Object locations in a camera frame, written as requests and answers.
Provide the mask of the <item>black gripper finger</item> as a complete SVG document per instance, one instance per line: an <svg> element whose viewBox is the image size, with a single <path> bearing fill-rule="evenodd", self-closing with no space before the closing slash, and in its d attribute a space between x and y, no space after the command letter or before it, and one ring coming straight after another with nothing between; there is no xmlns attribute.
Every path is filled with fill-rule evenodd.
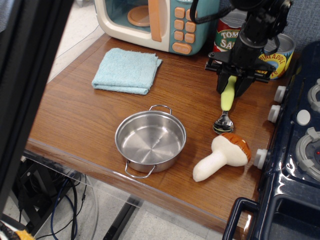
<svg viewBox="0 0 320 240"><path fill-rule="evenodd" d="M234 96L242 96L254 81L255 78L253 76L238 76L234 86Z"/></svg>
<svg viewBox="0 0 320 240"><path fill-rule="evenodd" d="M225 90L225 88L229 82L229 77L230 77L230 74L225 73L225 72L221 72L218 75L216 90L219 94L222 94L223 91Z"/></svg>

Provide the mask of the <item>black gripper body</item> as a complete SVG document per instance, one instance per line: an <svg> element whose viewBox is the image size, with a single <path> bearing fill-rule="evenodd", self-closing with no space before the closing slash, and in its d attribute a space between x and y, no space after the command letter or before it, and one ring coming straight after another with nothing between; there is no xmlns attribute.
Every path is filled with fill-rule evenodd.
<svg viewBox="0 0 320 240"><path fill-rule="evenodd" d="M237 77L252 79L267 83L275 67L259 58L268 38L253 41L248 34L240 32L233 48L224 52L211 52L205 69L221 74L223 72Z"/></svg>

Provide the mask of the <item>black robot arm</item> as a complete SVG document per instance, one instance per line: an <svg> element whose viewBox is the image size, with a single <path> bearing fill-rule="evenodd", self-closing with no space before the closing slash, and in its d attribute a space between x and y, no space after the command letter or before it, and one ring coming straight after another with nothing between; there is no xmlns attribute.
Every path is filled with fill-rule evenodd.
<svg viewBox="0 0 320 240"><path fill-rule="evenodd" d="M293 4L291 0L232 0L231 9L247 13L246 20L229 51L212 52L206 69L217 72L216 90L222 94L229 77L235 76L235 97L240 97L256 80L268 81L276 70L271 64L261 60L269 40L275 42L272 54L278 51L278 35L287 25L287 16Z"/></svg>

